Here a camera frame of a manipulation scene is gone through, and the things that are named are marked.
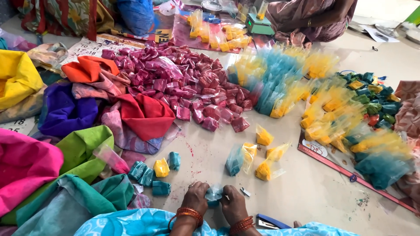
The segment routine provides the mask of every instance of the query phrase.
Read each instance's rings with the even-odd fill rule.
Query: stapler
[[[257,214],[257,225],[261,227],[266,227],[270,229],[285,229],[285,228],[291,228],[287,224],[284,224],[278,220],[274,220],[271,217],[268,217],[263,214]]]

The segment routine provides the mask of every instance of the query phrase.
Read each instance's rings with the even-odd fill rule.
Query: bangle
[[[203,225],[203,216],[201,216],[200,213],[198,213],[196,210],[191,209],[189,207],[180,207],[176,211],[176,214],[174,215],[174,217],[172,217],[171,220],[168,223],[168,229],[169,229],[169,231],[171,231],[171,229],[169,228],[169,226],[171,225],[172,220],[175,219],[178,216],[181,216],[181,215],[189,215],[189,216],[192,216],[197,221],[197,224],[195,225],[195,228],[198,228],[198,227],[200,227],[200,226]]]
[[[255,225],[253,218],[253,216],[248,216],[247,218],[231,226],[231,229],[229,230],[229,235],[232,236],[253,227]]]

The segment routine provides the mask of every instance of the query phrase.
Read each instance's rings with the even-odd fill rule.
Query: printed number
[[[12,128],[8,128],[8,130],[11,130],[11,131],[15,131],[16,133],[18,133],[18,130],[19,130],[20,128],[16,128],[15,130],[13,130]]]
[[[25,119],[21,119],[21,121],[19,121],[18,125],[22,125],[25,122]]]

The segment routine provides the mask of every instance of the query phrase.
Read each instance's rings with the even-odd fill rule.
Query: white floor
[[[35,35],[23,32],[16,17],[1,28],[36,42]],[[78,40],[54,35],[44,36],[44,43],[61,41],[68,47]],[[420,45],[406,39],[402,39],[400,43],[381,44],[348,30],[333,42],[314,46],[334,51],[341,58],[339,70],[350,69],[360,73],[369,71],[378,76],[386,75],[386,85],[394,89],[400,80],[418,79]],[[224,66],[234,56],[229,53],[203,52],[219,58]],[[170,196],[153,198],[153,207],[175,212],[190,183],[206,181],[211,185],[220,182],[223,185],[234,185],[238,189],[244,187],[252,193],[247,198],[250,215],[262,213],[290,226],[294,220],[303,224],[317,221],[367,236],[419,235],[420,219],[412,212],[358,183],[350,183],[347,177],[296,149],[303,109],[302,102],[280,119],[269,118],[255,111],[246,112],[251,126],[237,134],[229,126],[210,133],[193,121],[186,123],[183,136],[177,137],[163,152],[156,157],[148,157],[146,161],[152,166],[155,160],[166,157],[171,151],[179,152],[182,158],[180,171],[173,171],[163,179],[172,184]],[[224,164],[232,145],[255,142],[257,123],[275,136],[269,147],[292,141],[292,148],[281,159],[286,173],[269,182],[263,182],[253,175],[247,176],[243,172],[237,177],[229,177]],[[258,151],[254,169],[264,157],[265,150]],[[146,190],[146,194],[151,196],[151,191]],[[359,199],[368,199],[368,203],[359,206]],[[216,228],[227,224],[220,209],[209,210],[205,220]]]

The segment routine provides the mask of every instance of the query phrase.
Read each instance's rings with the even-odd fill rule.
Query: calendar page
[[[97,35],[96,42],[83,37],[80,42],[76,43],[68,50],[68,57],[60,64],[64,65],[69,62],[77,61],[78,56],[101,57],[103,49],[114,50],[115,54],[119,55],[118,49],[123,49],[125,47],[141,49],[144,48],[144,44],[129,39],[118,38],[109,34]]]
[[[18,121],[0,124],[0,128],[5,128],[24,135],[28,135],[35,126],[35,117],[29,117]]]

